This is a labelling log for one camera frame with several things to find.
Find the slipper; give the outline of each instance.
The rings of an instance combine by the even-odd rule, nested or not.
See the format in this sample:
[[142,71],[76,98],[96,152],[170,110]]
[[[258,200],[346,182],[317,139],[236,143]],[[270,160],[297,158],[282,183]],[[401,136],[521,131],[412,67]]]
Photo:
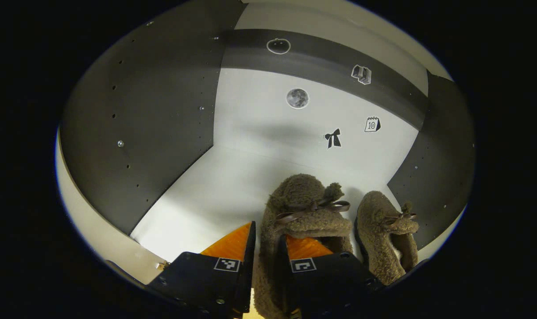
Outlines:
[[253,275],[255,307],[262,317],[288,318],[282,310],[282,296],[277,293],[278,274],[274,273],[278,241],[283,234],[314,238],[333,253],[353,252],[349,240],[353,225],[340,214],[349,209],[349,203],[336,202],[343,195],[337,183],[325,188],[314,176],[297,174],[285,179],[270,196]]
[[418,231],[411,204],[398,212],[379,191],[365,195],[355,220],[355,238],[363,264],[384,285],[390,285],[418,264],[418,249],[412,236]]

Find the brown ribbon bow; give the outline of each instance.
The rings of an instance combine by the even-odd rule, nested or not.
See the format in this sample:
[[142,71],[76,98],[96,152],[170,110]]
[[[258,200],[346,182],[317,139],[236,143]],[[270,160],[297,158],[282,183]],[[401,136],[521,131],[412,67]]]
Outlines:
[[340,200],[338,202],[331,202],[331,198],[323,198],[319,201],[314,200],[308,205],[290,205],[288,210],[290,212],[278,214],[276,216],[277,224],[288,224],[293,220],[308,214],[309,212],[315,212],[317,210],[330,210],[331,212],[347,212],[351,207],[351,204],[346,200]]
[[414,219],[414,218],[416,218],[416,214],[411,213],[411,212],[404,212],[402,214],[398,214],[398,216],[384,216],[384,219],[387,221],[386,222],[387,225],[392,225],[398,220]]

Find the dark gray wall panel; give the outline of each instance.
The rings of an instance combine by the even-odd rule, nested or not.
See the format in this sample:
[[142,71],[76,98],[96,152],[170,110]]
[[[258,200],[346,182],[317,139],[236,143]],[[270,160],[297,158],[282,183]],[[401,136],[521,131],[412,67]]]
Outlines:
[[64,160],[82,194],[121,232],[130,234],[213,145],[224,52],[214,38],[234,28],[244,7],[192,0],[173,8],[104,52],[72,92],[60,127]]
[[[286,39],[290,50],[275,54],[272,39]],[[428,98],[387,65],[343,44],[296,32],[246,29],[224,32],[222,67],[270,71],[316,81],[357,95],[387,109],[416,129],[422,128]],[[351,77],[355,65],[371,70],[371,83]]]
[[428,72],[429,108],[424,126],[388,186],[410,200],[420,230],[418,248],[439,236],[468,202],[475,168],[473,122],[457,85]]

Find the sticker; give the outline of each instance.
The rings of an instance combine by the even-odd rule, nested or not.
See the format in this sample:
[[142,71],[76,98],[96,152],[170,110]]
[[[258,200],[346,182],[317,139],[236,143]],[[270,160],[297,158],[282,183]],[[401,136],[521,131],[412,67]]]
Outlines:
[[239,260],[228,259],[228,258],[219,258],[219,259],[217,259],[217,263],[215,264],[215,267],[213,267],[213,269],[214,270],[222,270],[222,271],[238,272],[239,271],[239,265],[240,265]]
[[380,119],[378,117],[368,117],[365,124],[365,132],[376,132],[380,129]]
[[292,45],[290,42],[286,39],[274,39],[267,42],[267,49],[276,54],[284,54],[288,51],[290,51],[290,48]]
[[355,64],[353,71],[351,71],[351,76],[357,79],[359,83],[362,83],[363,85],[371,83],[371,70],[368,67]]
[[328,141],[327,142],[327,149],[330,149],[331,147],[341,147],[341,142],[339,141],[339,136],[341,135],[341,131],[339,129],[336,129],[335,132],[331,134],[325,134],[323,137]]
[[293,109],[303,109],[309,103],[309,95],[304,89],[291,89],[286,95],[286,102]]
[[311,257],[305,259],[292,259],[290,260],[290,266],[292,267],[292,272],[317,270]]

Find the white floor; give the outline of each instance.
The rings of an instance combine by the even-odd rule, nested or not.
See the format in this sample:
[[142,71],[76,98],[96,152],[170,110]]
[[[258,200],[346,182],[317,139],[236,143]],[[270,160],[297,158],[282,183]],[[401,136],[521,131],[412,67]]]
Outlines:
[[[305,109],[292,109],[286,93],[309,94]],[[381,129],[364,132],[366,119]],[[342,147],[327,148],[326,133],[341,129]],[[352,204],[371,190],[384,192],[417,131],[359,97],[313,81],[264,71],[222,69],[216,99],[214,146],[153,205],[131,237],[172,261],[199,253],[238,226],[259,226],[268,195],[300,172],[324,185],[339,182]],[[355,252],[358,248],[353,240]]]

